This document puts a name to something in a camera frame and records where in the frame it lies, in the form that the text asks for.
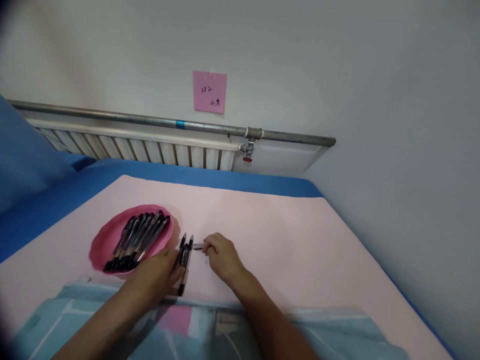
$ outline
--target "radiator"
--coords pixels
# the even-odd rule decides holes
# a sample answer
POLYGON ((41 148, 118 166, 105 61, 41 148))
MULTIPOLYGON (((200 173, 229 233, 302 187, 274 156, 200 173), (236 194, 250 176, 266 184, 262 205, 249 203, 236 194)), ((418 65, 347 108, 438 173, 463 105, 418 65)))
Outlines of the radiator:
POLYGON ((239 143, 173 136, 121 128, 28 119, 58 151, 94 159, 142 162, 232 171, 239 143))

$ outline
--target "left hand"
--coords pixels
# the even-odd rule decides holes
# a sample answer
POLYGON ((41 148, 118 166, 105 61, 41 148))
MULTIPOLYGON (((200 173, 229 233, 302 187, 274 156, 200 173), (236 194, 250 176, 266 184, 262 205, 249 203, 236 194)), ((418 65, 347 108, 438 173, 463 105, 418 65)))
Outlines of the left hand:
POLYGON ((185 272, 184 267, 172 272, 178 254, 178 250, 164 248, 141 262, 120 288, 118 295, 128 298, 139 311, 147 312, 155 308, 185 272))

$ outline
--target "white wall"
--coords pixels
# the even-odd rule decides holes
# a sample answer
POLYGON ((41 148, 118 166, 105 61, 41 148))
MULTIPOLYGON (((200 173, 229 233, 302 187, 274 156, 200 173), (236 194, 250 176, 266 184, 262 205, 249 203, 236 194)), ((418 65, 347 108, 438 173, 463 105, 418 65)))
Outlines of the white wall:
POLYGON ((337 137, 263 142, 313 180, 462 359, 480 351, 476 0, 38 0, 10 18, 8 98, 337 137), (228 74, 195 112, 192 70, 228 74))

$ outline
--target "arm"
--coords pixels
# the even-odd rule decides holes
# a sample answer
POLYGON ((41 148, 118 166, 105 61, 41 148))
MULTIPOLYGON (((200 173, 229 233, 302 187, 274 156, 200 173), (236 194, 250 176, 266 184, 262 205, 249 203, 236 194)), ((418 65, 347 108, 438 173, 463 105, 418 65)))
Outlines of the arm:
POLYGON ((257 278, 244 267, 233 242, 215 233, 204 240, 202 251, 208 254, 212 270, 245 308, 266 359, 319 359, 257 278))
POLYGON ((55 354, 54 360, 102 359, 112 345, 144 314, 155 308, 182 276, 171 273, 177 250, 163 249, 142 262, 80 330, 55 354))

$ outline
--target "pink plate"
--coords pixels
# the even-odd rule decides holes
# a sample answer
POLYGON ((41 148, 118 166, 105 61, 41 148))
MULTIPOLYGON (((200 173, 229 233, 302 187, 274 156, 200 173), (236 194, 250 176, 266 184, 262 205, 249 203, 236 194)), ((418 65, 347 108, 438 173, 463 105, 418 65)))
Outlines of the pink plate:
MULTIPOLYGON (((154 240, 150 249, 145 254, 144 259, 156 255, 162 250, 172 237, 172 231, 174 229, 174 218, 167 209, 158 205, 140 205, 132 207, 124 212, 116 215, 112 220, 107 222, 98 232, 91 243, 90 254, 88 255, 91 261, 92 267, 103 273, 104 266, 110 258, 110 255, 114 252, 117 246, 120 235, 125 225, 132 216, 138 216, 142 213, 154 213, 159 210, 163 212, 164 216, 170 215, 170 221, 166 226, 166 229, 161 232, 160 235, 154 240)), ((124 275, 129 274, 132 271, 127 272, 104 272, 106 275, 124 275)))

